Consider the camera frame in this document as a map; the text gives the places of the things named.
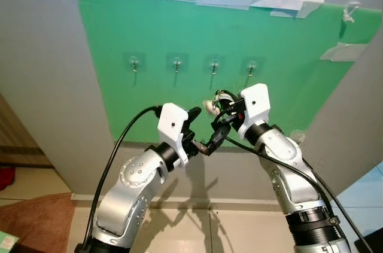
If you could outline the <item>black rectangular object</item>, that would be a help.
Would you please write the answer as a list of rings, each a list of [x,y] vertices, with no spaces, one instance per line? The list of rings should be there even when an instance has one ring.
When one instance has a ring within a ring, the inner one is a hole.
[[[361,240],[354,242],[358,253],[383,253],[383,229],[380,228],[364,237],[364,241],[370,245],[371,251],[367,250],[366,245]]]

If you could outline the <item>wooden cabinet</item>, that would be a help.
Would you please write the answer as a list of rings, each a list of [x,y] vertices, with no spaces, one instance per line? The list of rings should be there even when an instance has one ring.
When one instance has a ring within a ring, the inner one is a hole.
[[[0,165],[49,169],[54,167],[1,94]]]

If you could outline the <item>crumpled clear tape piece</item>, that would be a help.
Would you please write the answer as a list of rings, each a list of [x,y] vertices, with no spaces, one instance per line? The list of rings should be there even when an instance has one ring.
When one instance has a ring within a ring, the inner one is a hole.
[[[354,12],[361,7],[360,2],[349,2],[345,5],[342,12],[342,23],[344,24],[354,24],[355,18],[353,18]]]

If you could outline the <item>wide clear tape patch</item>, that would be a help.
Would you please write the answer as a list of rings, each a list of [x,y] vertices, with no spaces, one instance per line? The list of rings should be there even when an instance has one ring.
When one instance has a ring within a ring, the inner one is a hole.
[[[367,50],[368,44],[348,44],[338,42],[320,56],[320,60],[331,62],[355,62]]]

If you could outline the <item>small clear tape piece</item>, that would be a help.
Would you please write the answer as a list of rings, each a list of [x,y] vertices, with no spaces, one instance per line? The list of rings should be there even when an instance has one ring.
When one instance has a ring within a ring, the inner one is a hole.
[[[289,137],[292,138],[298,145],[301,145],[306,141],[306,131],[304,130],[291,131]]]

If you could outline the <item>green board with hooks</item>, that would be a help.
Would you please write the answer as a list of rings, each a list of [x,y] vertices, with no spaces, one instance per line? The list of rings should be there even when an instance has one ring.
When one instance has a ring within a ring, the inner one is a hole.
[[[118,138],[142,109],[175,103],[189,109],[225,89],[244,89],[242,59],[261,56],[249,86],[270,92],[270,122],[285,132],[308,130],[318,111],[352,67],[320,60],[338,42],[367,44],[382,22],[380,10],[361,8],[355,23],[342,23],[343,6],[324,4],[304,19],[272,16],[270,10],[234,10],[167,0],[78,0],[98,76],[108,124]],[[123,53],[142,51],[147,69],[132,86]],[[189,64],[172,85],[167,53],[188,53]],[[211,90],[205,57],[225,61]]]

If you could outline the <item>red cloth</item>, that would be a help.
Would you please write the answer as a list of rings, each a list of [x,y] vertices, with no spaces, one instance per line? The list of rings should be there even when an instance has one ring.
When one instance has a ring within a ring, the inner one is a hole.
[[[13,166],[0,166],[0,191],[14,184],[16,168]]]

